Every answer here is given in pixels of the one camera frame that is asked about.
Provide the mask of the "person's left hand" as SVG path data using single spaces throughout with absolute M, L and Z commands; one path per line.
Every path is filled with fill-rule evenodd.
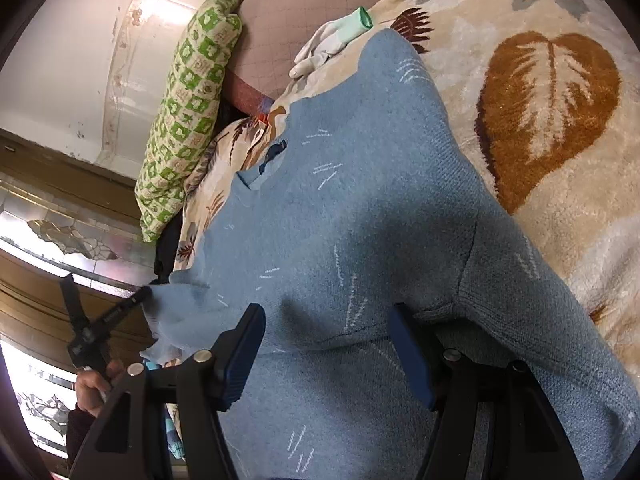
M 106 367 L 106 377 L 95 370 L 80 370 L 76 376 L 77 407 L 93 417 L 98 417 L 105 399 L 125 373 L 121 360 L 111 360 Z

